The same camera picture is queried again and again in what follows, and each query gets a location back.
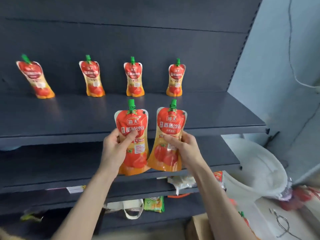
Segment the green snack packet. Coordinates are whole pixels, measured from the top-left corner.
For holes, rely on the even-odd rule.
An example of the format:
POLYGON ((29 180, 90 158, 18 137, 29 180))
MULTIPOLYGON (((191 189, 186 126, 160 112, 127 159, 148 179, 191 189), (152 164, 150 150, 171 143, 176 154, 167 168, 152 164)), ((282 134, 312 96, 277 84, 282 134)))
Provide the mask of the green snack packet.
POLYGON ((152 211, 157 213, 165 212, 164 196, 145 198, 143 209, 145 211, 152 211))

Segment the white shelf label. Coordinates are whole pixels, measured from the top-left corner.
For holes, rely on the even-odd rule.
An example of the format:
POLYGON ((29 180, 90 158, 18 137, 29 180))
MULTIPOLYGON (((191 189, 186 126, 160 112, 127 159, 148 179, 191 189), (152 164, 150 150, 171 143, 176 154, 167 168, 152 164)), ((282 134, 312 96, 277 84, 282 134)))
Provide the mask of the white shelf label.
POLYGON ((66 187, 70 194, 82 193, 86 189, 86 185, 66 187))

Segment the large white cloth bag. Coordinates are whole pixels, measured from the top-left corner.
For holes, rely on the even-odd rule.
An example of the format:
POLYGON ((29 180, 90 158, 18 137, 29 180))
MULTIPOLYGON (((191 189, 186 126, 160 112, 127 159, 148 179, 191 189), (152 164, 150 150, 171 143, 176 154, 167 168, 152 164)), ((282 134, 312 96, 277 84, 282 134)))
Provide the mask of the large white cloth bag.
POLYGON ((235 169, 223 172, 227 196, 238 203, 279 197, 288 182, 280 161, 253 141, 227 138, 225 142, 240 162, 235 169))

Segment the person's left forearm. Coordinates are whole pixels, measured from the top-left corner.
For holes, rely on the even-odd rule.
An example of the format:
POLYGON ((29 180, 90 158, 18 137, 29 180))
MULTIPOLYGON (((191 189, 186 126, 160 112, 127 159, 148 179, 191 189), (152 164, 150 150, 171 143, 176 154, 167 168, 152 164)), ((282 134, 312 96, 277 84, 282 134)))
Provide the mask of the person's left forearm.
POLYGON ((91 240, 118 169, 99 168, 50 240, 91 240))

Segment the person's left hand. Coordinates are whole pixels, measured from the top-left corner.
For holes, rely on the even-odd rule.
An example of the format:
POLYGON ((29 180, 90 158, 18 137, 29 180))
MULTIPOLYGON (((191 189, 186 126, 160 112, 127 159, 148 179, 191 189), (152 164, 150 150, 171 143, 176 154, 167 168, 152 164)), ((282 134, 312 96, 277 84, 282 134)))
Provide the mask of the person's left hand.
POLYGON ((115 128, 103 141, 101 162, 98 170, 114 179, 125 160, 127 148, 120 148, 120 132, 115 128))

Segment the brown cardboard box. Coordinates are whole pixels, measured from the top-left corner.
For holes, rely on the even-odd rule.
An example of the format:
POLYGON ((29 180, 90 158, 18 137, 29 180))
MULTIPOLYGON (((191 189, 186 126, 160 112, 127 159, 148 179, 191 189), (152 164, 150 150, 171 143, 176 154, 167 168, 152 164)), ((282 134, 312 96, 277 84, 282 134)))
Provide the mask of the brown cardboard box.
POLYGON ((185 228, 186 240, 215 240, 206 213, 192 216, 185 228))

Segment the person's right hand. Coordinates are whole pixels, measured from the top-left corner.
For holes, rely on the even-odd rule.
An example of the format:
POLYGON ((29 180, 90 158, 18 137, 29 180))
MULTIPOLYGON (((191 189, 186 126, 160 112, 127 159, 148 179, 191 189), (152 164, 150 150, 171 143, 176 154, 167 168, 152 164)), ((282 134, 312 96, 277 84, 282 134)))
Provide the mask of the person's right hand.
POLYGON ((200 153, 196 138, 185 131, 182 135, 183 149, 178 151, 181 155, 182 164, 194 174, 199 167, 206 165, 206 162, 200 153))

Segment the red tasselled ornament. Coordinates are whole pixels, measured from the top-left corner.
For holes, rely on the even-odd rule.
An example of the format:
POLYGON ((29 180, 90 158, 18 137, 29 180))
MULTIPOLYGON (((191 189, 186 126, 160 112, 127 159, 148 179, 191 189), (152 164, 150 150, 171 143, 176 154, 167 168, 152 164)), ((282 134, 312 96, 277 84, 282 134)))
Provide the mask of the red tasselled ornament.
POLYGON ((306 202, 317 198, 320 201, 320 188, 310 186, 297 186, 292 191, 292 196, 287 201, 279 201, 279 206, 285 211, 301 209, 306 202))

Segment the dark grey shelving unit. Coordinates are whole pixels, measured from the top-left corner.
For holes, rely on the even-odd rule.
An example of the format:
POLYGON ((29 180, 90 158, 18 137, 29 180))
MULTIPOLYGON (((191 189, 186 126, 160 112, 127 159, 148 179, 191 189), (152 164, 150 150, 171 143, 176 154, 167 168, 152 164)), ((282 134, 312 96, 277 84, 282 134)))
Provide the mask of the dark grey shelving unit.
POLYGON ((0 0, 0 224, 23 213, 48 211, 60 223, 87 184, 128 107, 123 68, 142 63, 145 95, 134 98, 149 113, 168 107, 168 68, 186 65, 178 109, 213 171, 240 162, 221 135, 268 133, 266 123, 228 93, 262 0, 0 0), (39 99, 16 62, 38 62, 54 98, 39 99), (86 94, 79 66, 99 63, 105 96, 86 94))

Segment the yellow green wrapper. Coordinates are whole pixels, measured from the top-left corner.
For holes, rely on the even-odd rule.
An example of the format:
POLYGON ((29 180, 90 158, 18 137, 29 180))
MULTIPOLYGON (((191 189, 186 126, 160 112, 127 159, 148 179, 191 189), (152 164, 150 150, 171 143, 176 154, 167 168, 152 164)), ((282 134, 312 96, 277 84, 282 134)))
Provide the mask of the yellow green wrapper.
POLYGON ((41 223, 44 215, 42 213, 23 213, 19 220, 22 222, 36 222, 36 223, 41 223))

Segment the person's right forearm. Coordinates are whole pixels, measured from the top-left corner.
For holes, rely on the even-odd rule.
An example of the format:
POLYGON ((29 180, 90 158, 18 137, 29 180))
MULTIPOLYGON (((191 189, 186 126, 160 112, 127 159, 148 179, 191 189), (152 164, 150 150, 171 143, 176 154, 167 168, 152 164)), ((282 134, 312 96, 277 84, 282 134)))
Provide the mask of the person's right forearm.
POLYGON ((191 161, 188 169, 197 183, 214 239, 257 240, 206 162, 191 161))

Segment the crumpled white plastic packet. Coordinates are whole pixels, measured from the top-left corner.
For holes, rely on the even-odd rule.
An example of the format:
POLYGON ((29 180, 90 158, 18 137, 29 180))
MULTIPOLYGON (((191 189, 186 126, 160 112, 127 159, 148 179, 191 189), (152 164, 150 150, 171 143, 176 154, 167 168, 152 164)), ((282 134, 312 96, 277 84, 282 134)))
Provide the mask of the crumpled white plastic packet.
POLYGON ((193 176, 170 176, 167 182, 172 184, 176 190, 176 195, 179 196, 184 189, 191 189, 197 186, 193 176))

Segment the tomato sauce pouch green cap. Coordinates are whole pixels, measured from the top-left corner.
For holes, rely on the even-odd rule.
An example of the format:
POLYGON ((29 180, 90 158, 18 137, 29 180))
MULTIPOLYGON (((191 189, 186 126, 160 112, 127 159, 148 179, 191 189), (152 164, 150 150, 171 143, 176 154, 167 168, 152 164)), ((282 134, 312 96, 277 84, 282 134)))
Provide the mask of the tomato sauce pouch green cap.
POLYGON ((120 133, 120 141, 124 141, 127 135, 136 130, 135 139, 126 149, 124 162, 120 166, 119 173, 125 176, 141 174, 149 170, 147 159, 150 151, 147 141, 147 128, 149 114, 145 109, 137 109, 134 99, 128 101, 127 110, 119 110, 114 115, 116 127, 120 133))
POLYGON ((182 81, 185 75, 186 66, 177 58, 175 64, 169 66, 169 83, 166 89, 166 95, 170 97, 179 97, 182 95, 182 81))
POLYGON ((38 99, 54 98, 55 93, 47 83, 41 65, 36 61, 31 61, 25 54, 22 54, 21 57, 22 61, 17 61, 16 65, 30 83, 35 96, 38 99))
POLYGON ((90 55, 86 55, 86 60, 80 61, 79 67, 85 79, 87 96, 95 98, 105 96, 99 63, 92 60, 90 55))
POLYGON ((181 141, 182 132, 186 123, 187 113, 177 109, 177 100, 172 99, 169 107, 157 109, 157 125, 152 151, 147 160, 147 166, 165 172, 176 172, 182 169, 179 150, 164 139, 164 135, 177 138, 181 141))
POLYGON ((142 63, 136 62, 134 56, 130 57, 130 62, 123 65, 127 78, 126 95, 141 97, 145 95, 142 85, 142 63))

